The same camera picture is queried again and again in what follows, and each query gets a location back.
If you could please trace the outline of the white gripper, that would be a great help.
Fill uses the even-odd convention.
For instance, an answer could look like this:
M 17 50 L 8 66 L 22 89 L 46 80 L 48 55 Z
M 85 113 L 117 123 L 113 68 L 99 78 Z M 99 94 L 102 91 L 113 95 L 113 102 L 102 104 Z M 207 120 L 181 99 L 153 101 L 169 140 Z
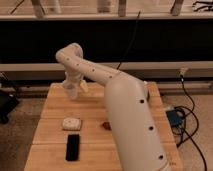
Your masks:
M 82 79 L 83 79 L 83 75 L 78 71 L 68 70 L 66 72 L 66 80 L 67 80 L 68 87 L 78 86 Z M 85 93 L 89 92 L 89 88 L 86 82 L 81 82 L 80 88 Z

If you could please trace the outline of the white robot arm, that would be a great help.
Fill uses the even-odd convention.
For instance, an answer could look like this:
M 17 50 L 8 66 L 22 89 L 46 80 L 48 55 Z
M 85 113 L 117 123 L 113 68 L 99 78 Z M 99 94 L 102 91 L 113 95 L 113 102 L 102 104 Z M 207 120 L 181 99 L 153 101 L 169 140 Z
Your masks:
M 56 52 L 65 68 L 63 86 L 72 98 L 82 77 L 104 87 L 105 107 L 123 171 L 172 171 L 154 123 L 143 81 L 83 58 L 72 43 Z

